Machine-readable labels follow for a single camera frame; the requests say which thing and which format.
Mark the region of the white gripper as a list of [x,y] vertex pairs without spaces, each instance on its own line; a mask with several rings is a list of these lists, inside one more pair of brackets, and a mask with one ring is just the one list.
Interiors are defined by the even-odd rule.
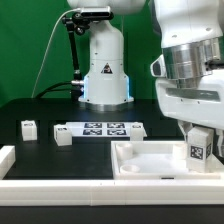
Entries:
[[178,121],[184,140],[193,128],[191,123],[216,129],[218,155],[224,157],[224,69],[214,70],[200,79],[196,89],[179,89],[168,80],[163,55],[151,65],[160,110]]

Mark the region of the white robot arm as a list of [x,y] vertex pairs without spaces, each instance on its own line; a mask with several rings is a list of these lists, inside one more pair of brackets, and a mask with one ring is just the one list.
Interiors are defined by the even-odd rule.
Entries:
[[[123,71],[123,36],[109,22],[132,14],[146,0],[67,0],[75,32],[91,32],[90,70],[79,98],[97,109],[131,101]],[[178,121],[185,136],[194,124],[212,128],[224,157],[224,0],[150,0],[162,54],[151,66],[162,113]]]

